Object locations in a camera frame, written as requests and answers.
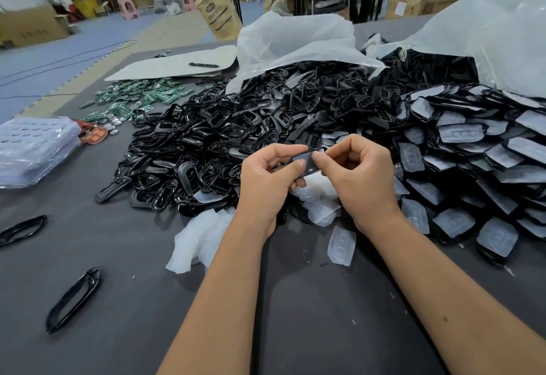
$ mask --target white label on box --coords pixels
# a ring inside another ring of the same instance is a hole
[[[406,11],[406,6],[407,6],[407,3],[403,3],[399,1],[398,4],[396,5],[396,8],[394,9],[394,13],[397,16],[403,16],[404,12]]]

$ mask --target beige floor strip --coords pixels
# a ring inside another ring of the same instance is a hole
[[[174,17],[163,17],[140,33],[135,38],[135,44],[122,48],[134,43],[129,41],[120,46],[117,50],[52,91],[50,94],[54,96],[47,96],[38,100],[17,116],[44,117],[51,115],[65,103],[72,100],[76,96],[74,93],[78,94],[87,88],[114,66],[125,60],[127,56],[149,50],[195,45],[205,34],[207,28],[199,11],[189,11]]]

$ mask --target yellow bin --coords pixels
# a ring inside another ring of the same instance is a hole
[[[95,18],[95,7],[98,6],[97,0],[74,0],[74,5],[80,9],[85,18]]]

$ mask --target person's left hand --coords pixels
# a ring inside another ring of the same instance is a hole
[[[307,151],[307,145],[271,144],[242,163],[241,195],[237,213],[263,227],[264,240],[275,231],[277,213],[284,204],[290,189],[305,187],[305,180],[298,178],[305,169],[303,159],[276,169],[297,154]]]

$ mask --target gray table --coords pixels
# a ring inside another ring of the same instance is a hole
[[[401,40],[427,20],[358,25],[357,46],[374,32]],[[215,46],[183,47],[174,53]],[[155,53],[133,54],[118,68]],[[106,86],[107,82],[95,82],[58,114],[88,114],[93,109],[79,110],[78,105]],[[0,192],[2,229],[40,214],[50,218],[36,238],[0,250],[2,375],[153,375],[179,329],[204,275],[201,265],[185,275],[165,269],[173,237],[187,219],[174,210],[159,215],[134,210],[126,195],[107,205],[93,202],[95,193],[110,182],[132,131],[127,124],[118,136],[82,147],[35,187]],[[289,217],[266,245],[255,372],[445,373],[369,241],[359,240],[350,267],[321,266],[329,262],[330,234],[331,227],[312,227]],[[543,245],[521,241],[510,263],[517,277],[488,265],[473,243],[444,250],[512,312],[546,335]],[[93,266],[105,278],[97,296],[63,330],[46,335],[50,308]]]

